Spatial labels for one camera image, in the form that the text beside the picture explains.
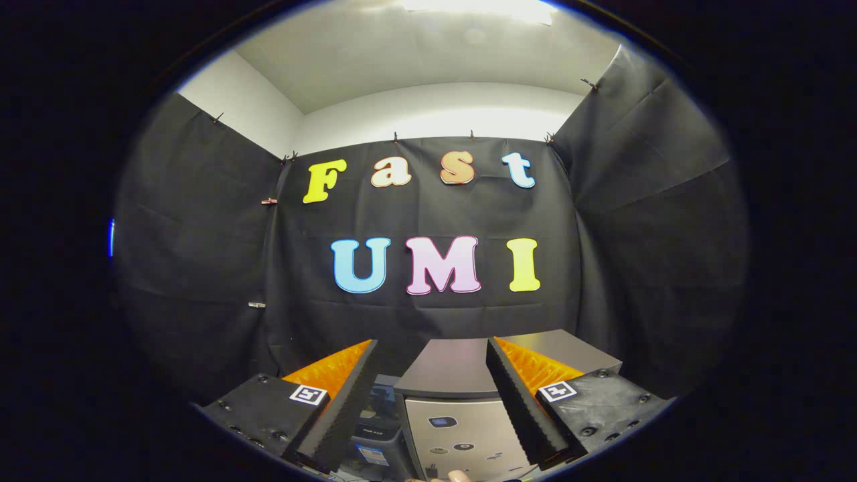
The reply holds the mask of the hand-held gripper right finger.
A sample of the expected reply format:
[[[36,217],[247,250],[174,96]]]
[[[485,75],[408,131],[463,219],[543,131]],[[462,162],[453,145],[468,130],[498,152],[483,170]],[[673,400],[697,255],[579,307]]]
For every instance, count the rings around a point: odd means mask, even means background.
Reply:
[[[527,460],[544,471],[600,452],[670,408],[619,374],[619,360],[572,337],[492,337],[485,364]]]

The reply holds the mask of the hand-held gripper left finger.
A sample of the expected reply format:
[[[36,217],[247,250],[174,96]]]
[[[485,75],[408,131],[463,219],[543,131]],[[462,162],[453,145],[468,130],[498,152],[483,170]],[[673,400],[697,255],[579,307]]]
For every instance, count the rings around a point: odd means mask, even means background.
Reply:
[[[367,339],[288,376],[253,375],[201,413],[270,458],[330,474],[345,458],[376,380],[377,345]]]

